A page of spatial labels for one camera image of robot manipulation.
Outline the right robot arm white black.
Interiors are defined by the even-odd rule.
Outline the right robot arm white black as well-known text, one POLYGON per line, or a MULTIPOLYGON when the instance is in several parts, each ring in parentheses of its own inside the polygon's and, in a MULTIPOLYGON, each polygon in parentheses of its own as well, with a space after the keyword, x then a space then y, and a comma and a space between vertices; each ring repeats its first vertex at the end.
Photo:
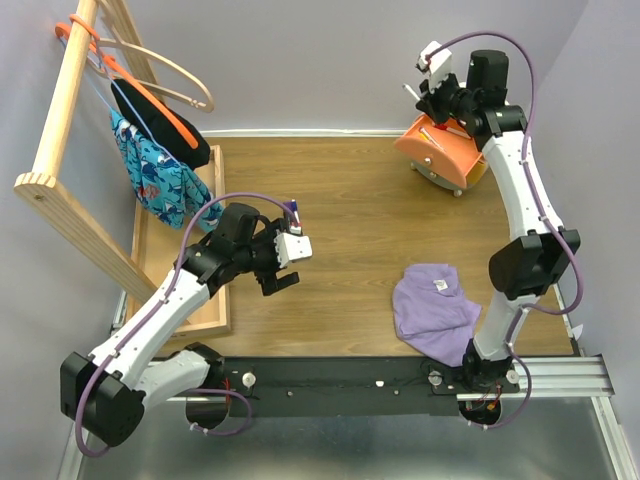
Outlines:
POLYGON ((462 364, 441 374, 455 393, 493 393, 513 382, 515 339, 539 299, 574 264, 576 230, 565 228, 546 195, 525 130, 521 107, 507 102, 509 59, 476 50, 467 80, 451 70, 452 54, 436 41, 419 54, 426 78, 417 108, 436 125, 455 121, 474 141, 493 172, 507 214, 510 241, 489 260, 494 287, 487 315, 469 341, 462 364))

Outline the purple black highlighter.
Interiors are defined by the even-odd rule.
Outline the purple black highlighter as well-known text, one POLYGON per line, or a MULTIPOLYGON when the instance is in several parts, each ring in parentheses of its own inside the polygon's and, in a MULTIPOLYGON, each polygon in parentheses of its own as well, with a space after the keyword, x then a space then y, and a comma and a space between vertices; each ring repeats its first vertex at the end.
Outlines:
POLYGON ((283 202, 284 206, 291 212, 291 217, 295 218, 297 206, 295 200, 289 200, 283 202))

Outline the yellow white pen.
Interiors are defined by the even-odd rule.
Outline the yellow white pen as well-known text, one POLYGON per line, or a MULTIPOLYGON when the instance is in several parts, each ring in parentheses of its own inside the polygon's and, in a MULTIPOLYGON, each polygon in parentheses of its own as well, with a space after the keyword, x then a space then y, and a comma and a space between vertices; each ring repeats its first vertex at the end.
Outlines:
POLYGON ((428 140, 431 144, 433 144, 437 149, 439 149, 440 151, 445 151, 444 147, 435 139, 435 137, 424 127, 420 127, 419 128, 420 133, 422 134, 422 136, 428 140))

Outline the orange top drawer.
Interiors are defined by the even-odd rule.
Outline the orange top drawer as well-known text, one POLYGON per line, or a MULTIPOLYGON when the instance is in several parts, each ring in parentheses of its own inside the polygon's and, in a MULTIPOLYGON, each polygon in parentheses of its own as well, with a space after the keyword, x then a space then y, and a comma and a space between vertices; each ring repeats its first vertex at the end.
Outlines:
POLYGON ((456 197, 473 188, 488 170, 474 140, 454 120, 436 125, 421 114, 394 147, 411 159, 411 169, 456 197))

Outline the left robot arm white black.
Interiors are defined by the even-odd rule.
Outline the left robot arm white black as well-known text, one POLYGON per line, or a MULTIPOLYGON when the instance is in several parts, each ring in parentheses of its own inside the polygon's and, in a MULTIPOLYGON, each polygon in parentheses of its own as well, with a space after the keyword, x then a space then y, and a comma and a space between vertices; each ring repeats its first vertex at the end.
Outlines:
POLYGON ((254 275, 270 296, 299 281, 286 268, 312 255, 302 231, 298 206, 280 204, 270 220, 257 209, 227 201, 216 227, 198 242, 184 239, 165 280, 115 334, 88 355, 71 353, 60 367, 61 411, 74 422, 79 450, 88 457, 84 435, 111 448, 137 428, 146 410, 182 391, 214 393, 222 380, 219 360, 203 347, 190 347, 170 360, 149 363, 187 318, 227 284, 254 275))

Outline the grey bottom drawer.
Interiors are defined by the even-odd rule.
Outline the grey bottom drawer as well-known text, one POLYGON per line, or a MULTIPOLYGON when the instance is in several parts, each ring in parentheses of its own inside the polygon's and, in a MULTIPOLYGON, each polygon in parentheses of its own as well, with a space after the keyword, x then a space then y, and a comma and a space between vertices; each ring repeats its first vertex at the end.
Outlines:
POLYGON ((413 171, 420 173, 423 177, 425 177, 427 180, 429 180, 431 183, 435 184, 436 186, 439 186, 442 189, 450 191, 453 194, 453 196, 456 198, 459 198, 463 194, 463 190, 460 189, 457 185, 451 183, 450 181, 446 180, 444 177, 439 176, 435 172, 431 171, 424 165, 414 160, 410 162, 410 168, 413 171))

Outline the red capped white marker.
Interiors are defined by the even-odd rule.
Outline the red capped white marker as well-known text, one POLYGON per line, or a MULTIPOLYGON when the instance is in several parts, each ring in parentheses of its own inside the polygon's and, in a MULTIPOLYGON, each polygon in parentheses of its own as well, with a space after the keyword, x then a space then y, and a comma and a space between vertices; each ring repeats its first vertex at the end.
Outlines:
POLYGON ((452 126, 449 123, 435 124, 434 127, 439 130, 446 131, 454 135, 458 135, 465 139, 471 139, 471 136, 464 129, 461 129, 460 127, 452 126))

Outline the blue capped white marker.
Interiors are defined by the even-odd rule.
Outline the blue capped white marker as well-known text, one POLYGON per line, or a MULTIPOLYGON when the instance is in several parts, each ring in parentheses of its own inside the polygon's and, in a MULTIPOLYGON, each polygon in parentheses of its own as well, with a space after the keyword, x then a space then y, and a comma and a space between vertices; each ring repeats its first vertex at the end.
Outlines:
POLYGON ((301 235, 302 232, 303 232, 303 227, 302 227, 302 222, 301 222, 301 219, 300 219, 300 214, 299 214, 297 201, 296 201, 296 206, 297 206, 297 211, 296 211, 296 215, 295 215, 295 225, 291 227, 291 231, 296 235, 301 235))

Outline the white grey marker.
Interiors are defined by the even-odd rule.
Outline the white grey marker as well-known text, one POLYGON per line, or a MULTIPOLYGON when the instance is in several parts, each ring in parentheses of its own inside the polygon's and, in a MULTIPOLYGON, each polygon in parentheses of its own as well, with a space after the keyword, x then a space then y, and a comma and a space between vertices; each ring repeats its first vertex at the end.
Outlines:
POLYGON ((404 91, 406 91, 415 102, 419 102, 421 100, 421 97, 414 91, 414 89, 408 85, 408 84, 403 84, 402 88, 404 91))

